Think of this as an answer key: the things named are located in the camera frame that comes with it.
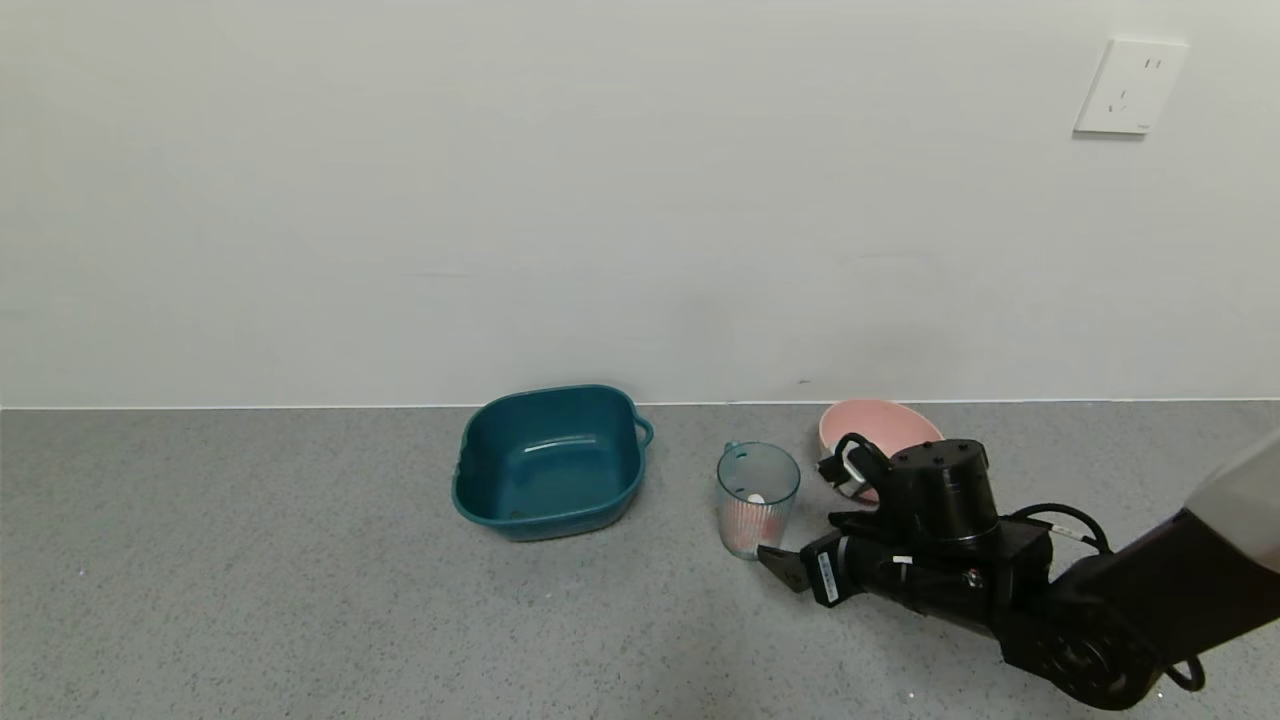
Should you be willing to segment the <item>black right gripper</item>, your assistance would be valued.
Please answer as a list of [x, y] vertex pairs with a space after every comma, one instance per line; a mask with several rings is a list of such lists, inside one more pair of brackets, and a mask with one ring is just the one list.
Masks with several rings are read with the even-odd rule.
[[815, 602], [828, 609], [858, 594], [916, 606], [910, 588], [913, 555], [895, 536], [832, 530], [800, 553], [759, 544], [756, 560], [794, 593], [812, 589]]

